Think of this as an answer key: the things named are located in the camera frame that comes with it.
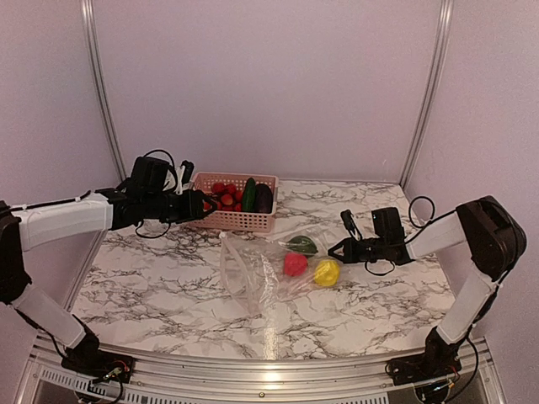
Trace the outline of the red fake strawberries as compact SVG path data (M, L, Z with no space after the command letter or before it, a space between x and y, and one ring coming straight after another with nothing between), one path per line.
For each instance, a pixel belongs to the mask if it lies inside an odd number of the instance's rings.
M215 182L211 193L219 199L219 209L224 211L242 211L243 191L234 183Z

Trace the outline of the yellow fake lemon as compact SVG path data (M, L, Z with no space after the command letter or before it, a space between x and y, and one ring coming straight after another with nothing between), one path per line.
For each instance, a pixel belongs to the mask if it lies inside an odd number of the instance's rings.
M333 259L324 259L319 262L313 275L314 282L322 287L336 285L340 276L340 265Z

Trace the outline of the green fake cucumber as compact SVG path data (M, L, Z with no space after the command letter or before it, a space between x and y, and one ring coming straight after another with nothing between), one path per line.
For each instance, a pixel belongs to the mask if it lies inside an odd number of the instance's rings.
M248 178L243 189L242 212L253 212L256 199L256 181Z

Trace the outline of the green fake vegetable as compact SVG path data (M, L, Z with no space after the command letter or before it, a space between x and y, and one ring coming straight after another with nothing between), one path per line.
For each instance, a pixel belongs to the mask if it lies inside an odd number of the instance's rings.
M307 258L313 257L318 253L317 245L307 236L295 236L291 238L286 243L286 248Z

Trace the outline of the red fake tomato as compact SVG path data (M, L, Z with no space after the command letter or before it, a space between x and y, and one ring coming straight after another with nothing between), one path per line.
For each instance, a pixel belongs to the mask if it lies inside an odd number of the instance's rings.
M284 259L283 273L291 277L300 276L305 273L307 266L306 256L297 252L289 252Z

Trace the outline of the purple fake eggplant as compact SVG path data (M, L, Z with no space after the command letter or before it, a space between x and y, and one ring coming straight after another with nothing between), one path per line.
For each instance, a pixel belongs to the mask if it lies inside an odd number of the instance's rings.
M254 212L260 214L270 214L273 210L273 192L265 183L258 183L255 186Z

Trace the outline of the clear zip top bag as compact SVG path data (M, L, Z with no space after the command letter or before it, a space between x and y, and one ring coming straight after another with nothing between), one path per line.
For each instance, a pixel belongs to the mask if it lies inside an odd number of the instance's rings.
M286 243L295 236L310 237L317 245L318 253L307 258L308 266L304 274L291 277L283 273L283 265L286 254L294 253L286 248ZM222 232L220 240L222 286L251 315L258 315L278 302L293 300L311 290L335 286L322 287L313 279L315 269L321 260L337 261L327 255L326 235L319 226L280 232L268 239L247 240L230 232ZM339 265L338 282L343 273L342 266L340 263Z

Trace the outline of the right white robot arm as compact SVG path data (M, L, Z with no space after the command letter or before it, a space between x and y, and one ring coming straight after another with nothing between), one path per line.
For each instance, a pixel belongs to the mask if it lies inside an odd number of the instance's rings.
M456 247L466 250L468 275L417 360L417 369L426 377L438 375L450 363L527 247L525 231L492 195L430 219L410 237L395 207L372 211L373 237L361 234L350 211L343 211L341 220L349 235L331 246L328 255L344 264L385 261L397 267Z

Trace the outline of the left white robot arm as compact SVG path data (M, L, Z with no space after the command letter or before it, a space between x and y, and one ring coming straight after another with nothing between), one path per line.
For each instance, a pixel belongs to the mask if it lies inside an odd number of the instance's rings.
M153 152L138 157L119 185L36 204L1 204L1 302L49 333L90 375L106 367L99 340L59 301L84 271L83 256L106 233L148 221L200 221L217 209L193 188L193 165Z

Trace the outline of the pink perforated plastic basket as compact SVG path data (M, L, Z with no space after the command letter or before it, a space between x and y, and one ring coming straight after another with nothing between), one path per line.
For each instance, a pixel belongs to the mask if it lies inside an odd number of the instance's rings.
M270 213L217 210L203 220L190 222L189 226L222 231L270 232L274 227L277 210L279 179L276 176L249 173L198 172L193 178L193 188L209 194L214 183L224 183L225 185L233 183L237 190L243 190L249 178L253 178L255 183L263 183L269 186L272 192L272 210Z

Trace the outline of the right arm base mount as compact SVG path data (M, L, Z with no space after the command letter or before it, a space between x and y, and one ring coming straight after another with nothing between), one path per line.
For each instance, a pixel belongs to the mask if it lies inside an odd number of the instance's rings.
M462 369L458 350L465 341L446 343L434 327L425 339L424 352L387 361L386 374L394 385L405 385L457 373Z

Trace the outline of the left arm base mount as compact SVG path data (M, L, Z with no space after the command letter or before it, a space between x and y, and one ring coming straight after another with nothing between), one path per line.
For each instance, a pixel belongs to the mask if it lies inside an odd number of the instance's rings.
M132 356L104 351L97 335L77 317L85 332L74 348L65 348L61 366L65 369L93 376L98 382L117 379L128 383L135 360Z

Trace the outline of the left aluminium frame post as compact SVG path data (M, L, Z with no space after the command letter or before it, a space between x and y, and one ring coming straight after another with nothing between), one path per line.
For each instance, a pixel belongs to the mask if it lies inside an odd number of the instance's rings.
M113 165L115 167L115 171L119 180L123 181L127 177L127 172L125 169L124 158L122 157L122 153L120 150L120 142L116 133L115 123L109 105L108 94L104 80L104 70L99 52L99 40L94 14L94 1L82 0L80 4L83 27L88 48L89 64L93 76L93 85L97 95L99 110L104 124L104 132L109 145L109 150Z

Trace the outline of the aluminium frame post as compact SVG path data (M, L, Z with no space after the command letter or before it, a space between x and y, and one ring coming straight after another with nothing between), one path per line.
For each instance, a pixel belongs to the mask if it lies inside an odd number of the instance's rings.
M430 69L428 71L424 96L422 98L419 115L416 119L416 124L414 127L414 133L399 179L399 185L402 189L406 189L408 187L419 159L421 146L424 142L424 137L430 120L430 113L435 102L435 95L440 85L443 68L446 61L453 9L454 1L443 0L440 2L433 55L431 58Z
M109 150L113 165L115 167L115 171L119 180L123 181L127 177L127 172L125 169L124 158L122 157L122 153L120 150L120 142L116 133L115 123L109 105L108 94L104 80L104 70L99 52L99 40L94 14L94 1L82 0L80 4L83 27L88 48L89 64L93 76L93 85L97 95L99 110L104 124L104 132L109 145Z

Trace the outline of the front aluminium rail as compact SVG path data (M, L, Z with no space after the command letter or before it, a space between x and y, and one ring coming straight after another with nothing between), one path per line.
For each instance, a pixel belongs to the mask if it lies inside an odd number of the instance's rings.
M124 403L417 403L430 381L396 386L387 374L394 353L341 359L214 359L154 353L112 345L134 359L131 379L90 385L60 366L52 342L31 350L17 403L74 403L78 394Z

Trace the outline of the right aluminium frame post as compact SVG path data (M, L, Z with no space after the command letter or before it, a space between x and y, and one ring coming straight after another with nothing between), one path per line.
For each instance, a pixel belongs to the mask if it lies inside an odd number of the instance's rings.
M419 159L421 146L424 142L424 137L430 120L430 113L435 102L435 95L440 85L443 68L446 61L453 9L454 1L443 0L440 2L433 55L431 58L430 69L428 71L424 96L422 98L419 115L416 119L416 124L414 127L414 133L399 179L399 185L402 189L406 189L408 187Z

